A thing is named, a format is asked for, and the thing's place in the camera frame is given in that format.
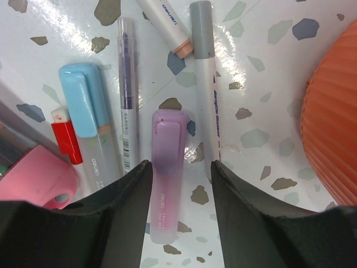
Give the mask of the peach tip white marker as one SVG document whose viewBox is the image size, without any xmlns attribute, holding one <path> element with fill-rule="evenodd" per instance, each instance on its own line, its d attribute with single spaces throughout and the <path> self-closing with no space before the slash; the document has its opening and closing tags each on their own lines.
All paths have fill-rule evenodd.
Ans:
<svg viewBox="0 0 357 268">
<path fill-rule="evenodd" d="M 189 35 L 169 1 L 138 0 L 137 3 L 174 54 L 184 59 L 192 53 Z"/>
</svg>

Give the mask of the purple highlighter pen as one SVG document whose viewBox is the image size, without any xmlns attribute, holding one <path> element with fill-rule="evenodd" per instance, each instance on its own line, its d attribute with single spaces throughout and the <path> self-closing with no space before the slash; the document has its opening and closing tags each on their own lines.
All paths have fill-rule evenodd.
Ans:
<svg viewBox="0 0 357 268">
<path fill-rule="evenodd" d="M 159 109 L 152 115 L 150 237 L 156 244 L 176 239 L 187 123 L 187 114 L 175 109 Z"/>
</svg>

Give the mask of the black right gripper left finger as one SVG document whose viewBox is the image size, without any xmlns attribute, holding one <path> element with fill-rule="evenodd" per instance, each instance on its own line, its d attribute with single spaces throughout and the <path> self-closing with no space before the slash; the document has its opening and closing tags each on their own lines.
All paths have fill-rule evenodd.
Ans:
<svg viewBox="0 0 357 268">
<path fill-rule="evenodd" d="M 2 267 L 139 267 L 153 180 L 145 160 L 64 209 L 1 203 Z"/>
</svg>

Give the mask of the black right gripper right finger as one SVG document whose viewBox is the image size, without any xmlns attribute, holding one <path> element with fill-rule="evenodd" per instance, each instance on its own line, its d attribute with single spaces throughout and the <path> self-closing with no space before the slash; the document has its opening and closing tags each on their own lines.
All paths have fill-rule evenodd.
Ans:
<svg viewBox="0 0 357 268">
<path fill-rule="evenodd" d="M 249 184 L 220 161 L 211 181 L 226 267 L 355 267 L 356 207 L 313 212 Z"/>
</svg>

